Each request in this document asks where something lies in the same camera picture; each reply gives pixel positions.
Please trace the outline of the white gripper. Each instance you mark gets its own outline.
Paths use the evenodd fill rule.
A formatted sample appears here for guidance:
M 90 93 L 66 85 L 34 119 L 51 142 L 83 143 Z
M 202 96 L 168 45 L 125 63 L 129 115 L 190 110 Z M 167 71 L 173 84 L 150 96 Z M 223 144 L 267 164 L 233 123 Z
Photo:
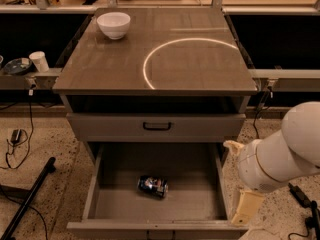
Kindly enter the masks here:
M 239 155 L 237 164 L 239 177 L 251 189 L 240 189 L 234 197 L 231 223 L 235 226 L 247 225 L 264 201 L 264 195 L 261 193 L 270 193 L 276 189 L 275 181 L 264 172 L 259 163 L 257 156 L 259 144 L 259 139 L 246 145 L 234 140 L 226 140 L 223 143 L 229 155 Z

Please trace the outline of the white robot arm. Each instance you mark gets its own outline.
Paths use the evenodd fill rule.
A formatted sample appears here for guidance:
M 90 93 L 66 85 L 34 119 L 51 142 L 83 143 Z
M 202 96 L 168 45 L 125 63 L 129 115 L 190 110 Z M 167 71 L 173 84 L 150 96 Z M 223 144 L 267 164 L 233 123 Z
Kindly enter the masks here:
M 320 102 L 291 108 L 281 129 L 244 145 L 227 140 L 223 146 L 237 156 L 244 187 L 239 189 L 231 213 L 235 226 L 248 224 L 264 195 L 287 186 L 290 180 L 320 173 Z

